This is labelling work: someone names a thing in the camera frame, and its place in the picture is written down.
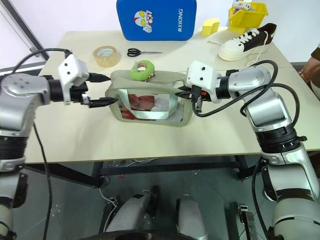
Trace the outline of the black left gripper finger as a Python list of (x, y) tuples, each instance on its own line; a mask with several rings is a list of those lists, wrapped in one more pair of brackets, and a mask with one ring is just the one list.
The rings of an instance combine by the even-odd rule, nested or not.
[(89, 73), (89, 77), (87, 79), (87, 81), (91, 83), (102, 83), (110, 80), (111, 79), (108, 76), (99, 73)]
[(114, 97), (100, 97), (99, 99), (91, 99), (89, 101), (89, 108), (102, 108), (112, 105), (118, 101), (117, 98)]

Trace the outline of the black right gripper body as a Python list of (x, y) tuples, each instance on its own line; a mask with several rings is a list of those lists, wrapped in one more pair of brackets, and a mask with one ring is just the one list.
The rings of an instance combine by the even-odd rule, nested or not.
[(198, 98), (201, 98), (205, 102), (211, 102), (211, 97), (208, 92), (202, 90), (200, 87), (196, 85), (192, 85), (190, 89), (191, 101), (197, 102)]

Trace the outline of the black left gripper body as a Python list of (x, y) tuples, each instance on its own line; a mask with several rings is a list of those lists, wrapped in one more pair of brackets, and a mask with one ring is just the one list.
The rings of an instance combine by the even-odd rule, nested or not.
[(70, 100), (73, 103), (88, 106), (90, 104), (90, 97), (87, 95), (87, 91), (88, 86), (86, 82), (81, 83), (79, 86), (73, 85), (69, 90)]

